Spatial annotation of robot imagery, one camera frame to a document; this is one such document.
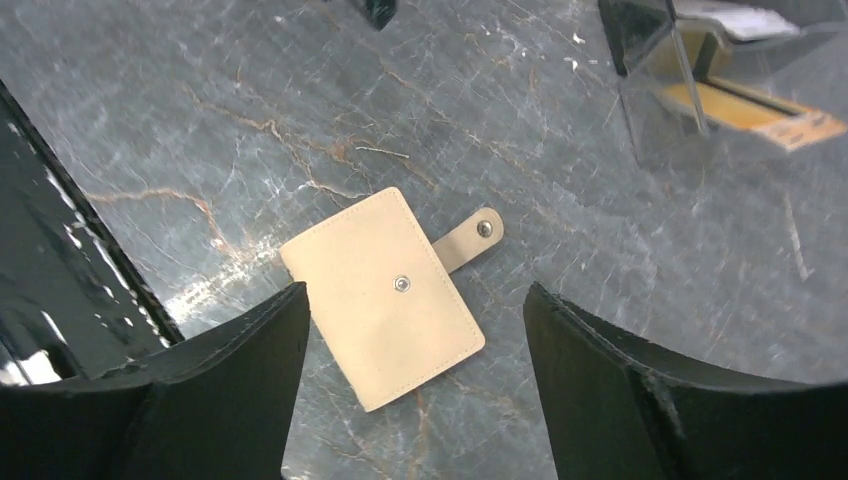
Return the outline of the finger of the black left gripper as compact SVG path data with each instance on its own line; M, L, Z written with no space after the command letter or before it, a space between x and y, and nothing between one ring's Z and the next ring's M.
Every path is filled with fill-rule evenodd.
M350 3L377 31L382 31L398 11L397 0L350 0Z

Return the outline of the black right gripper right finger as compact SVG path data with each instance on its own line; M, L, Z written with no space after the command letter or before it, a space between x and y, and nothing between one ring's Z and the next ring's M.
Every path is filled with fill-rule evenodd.
M540 283L523 319L561 479L843 479L847 385L709 364Z

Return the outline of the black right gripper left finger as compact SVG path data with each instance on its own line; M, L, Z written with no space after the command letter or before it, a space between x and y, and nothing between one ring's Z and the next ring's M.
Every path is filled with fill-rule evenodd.
M5 479L277 479L310 329L294 282L95 379L1 390Z

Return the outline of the beige leather card holder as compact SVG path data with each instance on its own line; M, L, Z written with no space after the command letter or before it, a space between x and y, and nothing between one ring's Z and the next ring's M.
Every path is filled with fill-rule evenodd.
M485 337L450 278L505 233L483 207L439 240L386 188L303 231L279 253L367 412L480 351Z

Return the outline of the gold VIP card stack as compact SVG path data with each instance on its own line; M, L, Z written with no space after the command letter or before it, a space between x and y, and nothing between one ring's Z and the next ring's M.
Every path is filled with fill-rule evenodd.
M828 112L711 76L694 84L663 87L658 98L669 108L709 123L756 134L786 152L847 133L847 123Z

